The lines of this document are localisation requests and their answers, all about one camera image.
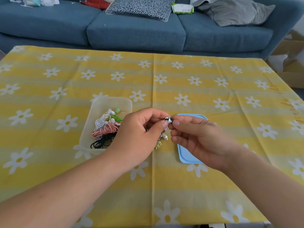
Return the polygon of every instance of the sofa armrest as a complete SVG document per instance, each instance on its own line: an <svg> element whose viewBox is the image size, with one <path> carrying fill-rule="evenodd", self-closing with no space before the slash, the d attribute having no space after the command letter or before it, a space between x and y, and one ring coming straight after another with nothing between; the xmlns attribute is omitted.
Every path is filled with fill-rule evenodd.
<svg viewBox="0 0 304 228"><path fill-rule="evenodd" d="M0 5L5 4L5 3L9 3L10 0L0 0Z"/></svg>
<svg viewBox="0 0 304 228"><path fill-rule="evenodd" d="M290 32L304 14L304 2L298 0L253 0L264 5L276 5L269 19L261 25L273 30L273 36L264 50L261 58L267 59L276 46Z"/></svg>

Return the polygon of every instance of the person's left hand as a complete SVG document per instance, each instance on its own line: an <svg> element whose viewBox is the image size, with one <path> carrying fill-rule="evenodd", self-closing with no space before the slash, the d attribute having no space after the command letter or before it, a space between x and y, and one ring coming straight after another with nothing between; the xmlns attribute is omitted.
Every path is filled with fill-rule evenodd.
<svg viewBox="0 0 304 228"><path fill-rule="evenodd" d="M161 133L168 126L168 121L164 120L166 117L169 114L155 108L127 114L107 153L115 155L124 171L139 165L153 151Z"/></svg>

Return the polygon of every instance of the person's right hand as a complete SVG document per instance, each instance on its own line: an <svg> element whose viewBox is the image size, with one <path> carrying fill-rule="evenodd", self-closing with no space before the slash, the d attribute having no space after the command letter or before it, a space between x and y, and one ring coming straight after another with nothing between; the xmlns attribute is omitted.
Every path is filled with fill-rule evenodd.
<svg viewBox="0 0 304 228"><path fill-rule="evenodd" d="M171 140L192 153L207 166L225 171L238 151L244 147L211 121L191 116L175 115Z"/></svg>

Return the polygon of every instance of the forearm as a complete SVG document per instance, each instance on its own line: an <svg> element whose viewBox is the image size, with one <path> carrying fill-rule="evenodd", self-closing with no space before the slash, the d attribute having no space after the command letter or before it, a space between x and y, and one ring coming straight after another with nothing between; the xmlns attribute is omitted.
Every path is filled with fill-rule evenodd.
<svg viewBox="0 0 304 228"><path fill-rule="evenodd" d="M0 226L71 227L124 172L119 166L106 152L2 202Z"/></svg>
<svg viewBox="0 0 304 228"><path fill-rule="evenodd" d="M302 227L304 186L242 148L225 174L275 228Z"/></svg>

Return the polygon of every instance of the blue lid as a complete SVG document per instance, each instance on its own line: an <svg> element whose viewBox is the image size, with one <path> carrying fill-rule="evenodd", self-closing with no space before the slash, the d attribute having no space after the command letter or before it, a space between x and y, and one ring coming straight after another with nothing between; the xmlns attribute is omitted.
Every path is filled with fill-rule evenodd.
<svg viewBox="0 0 304 228"><path fill-rule="evenodd" d="M179 114L179 115L198 117L207 120L207 118L201 114ZM179 159L182 163L203 164L200 160L194 157L185 147L182 147L181 145L177 145L177 148L178 148Z"/></svg>

